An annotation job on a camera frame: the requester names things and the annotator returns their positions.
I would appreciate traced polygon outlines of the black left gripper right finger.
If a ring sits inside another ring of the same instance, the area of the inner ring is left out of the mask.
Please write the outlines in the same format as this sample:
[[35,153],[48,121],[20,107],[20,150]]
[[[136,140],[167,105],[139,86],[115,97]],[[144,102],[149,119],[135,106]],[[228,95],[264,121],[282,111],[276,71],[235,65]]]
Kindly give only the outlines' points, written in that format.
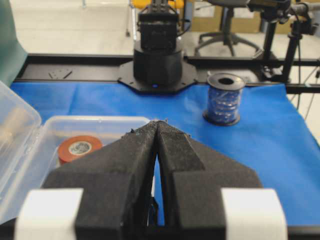
[[285,240],[277,193],[250,167],[156,123],[166,240]]

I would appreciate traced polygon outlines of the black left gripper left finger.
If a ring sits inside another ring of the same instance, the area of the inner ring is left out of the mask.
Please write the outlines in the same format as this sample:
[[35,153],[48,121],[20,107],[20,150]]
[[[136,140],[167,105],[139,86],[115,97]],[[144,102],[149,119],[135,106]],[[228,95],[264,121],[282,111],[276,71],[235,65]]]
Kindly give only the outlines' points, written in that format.
[[53,170],[27,194],[15,239],[135,239],[147,222],[157,128],[151,121]]

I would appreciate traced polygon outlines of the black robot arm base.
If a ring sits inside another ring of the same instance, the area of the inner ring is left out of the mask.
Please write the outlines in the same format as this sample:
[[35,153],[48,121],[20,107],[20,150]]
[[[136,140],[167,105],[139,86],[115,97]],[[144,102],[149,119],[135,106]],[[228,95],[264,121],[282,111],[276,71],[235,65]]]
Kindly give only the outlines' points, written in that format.
[[145,94],[177,93],[198,80],[196,67],[184,61],[179,15],[166,0],[153,0],[138,14],[140,39],[133,60],[119,67],[118,81]]

